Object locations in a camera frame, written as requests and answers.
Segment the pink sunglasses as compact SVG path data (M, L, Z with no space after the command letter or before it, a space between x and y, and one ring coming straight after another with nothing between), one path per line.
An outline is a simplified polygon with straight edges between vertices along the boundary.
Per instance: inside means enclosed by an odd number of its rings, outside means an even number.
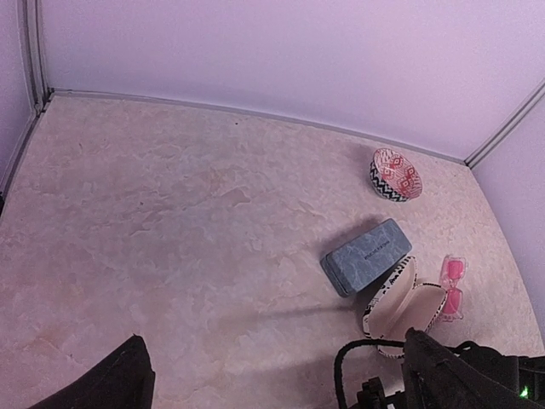
M443 260L439 284L446 290L446 299L440 318L445 322L463 319L463 291L459 288L459 284L467 269L467 261L463 257L447 255Z

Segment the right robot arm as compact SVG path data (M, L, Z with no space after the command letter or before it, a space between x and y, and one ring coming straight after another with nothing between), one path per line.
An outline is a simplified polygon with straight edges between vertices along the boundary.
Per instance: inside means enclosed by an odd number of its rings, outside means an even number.
M379 378L362 384L355 408L543 408L544 368L473 342L452 352L410 341L402 365L404 391L386 395Z

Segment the american flag glasses case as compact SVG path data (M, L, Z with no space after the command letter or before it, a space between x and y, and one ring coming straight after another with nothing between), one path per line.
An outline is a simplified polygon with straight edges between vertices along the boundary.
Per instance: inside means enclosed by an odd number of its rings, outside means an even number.
M410 328L427 332L446 298L444 287L418 279L416 259L406 256L367 305L363 333L370 339L403 342Z

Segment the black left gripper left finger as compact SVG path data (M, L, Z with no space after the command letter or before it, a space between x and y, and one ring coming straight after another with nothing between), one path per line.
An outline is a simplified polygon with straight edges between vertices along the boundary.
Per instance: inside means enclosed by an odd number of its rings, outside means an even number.
M150 408L156 374L143 337L134 335L39 408Z

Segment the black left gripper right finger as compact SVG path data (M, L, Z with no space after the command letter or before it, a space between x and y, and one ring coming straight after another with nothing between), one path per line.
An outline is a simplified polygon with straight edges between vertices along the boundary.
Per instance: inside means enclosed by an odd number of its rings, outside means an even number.
M404 395L408 408L538 408L490 379L427 333L405 335Z

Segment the blue-green leather glasses case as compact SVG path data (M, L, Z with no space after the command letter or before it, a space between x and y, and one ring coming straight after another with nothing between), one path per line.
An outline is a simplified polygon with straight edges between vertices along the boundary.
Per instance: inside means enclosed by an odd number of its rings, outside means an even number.
M362 233L326 253L320 266L340 297L365 289L412 250L412 244L394 219Z

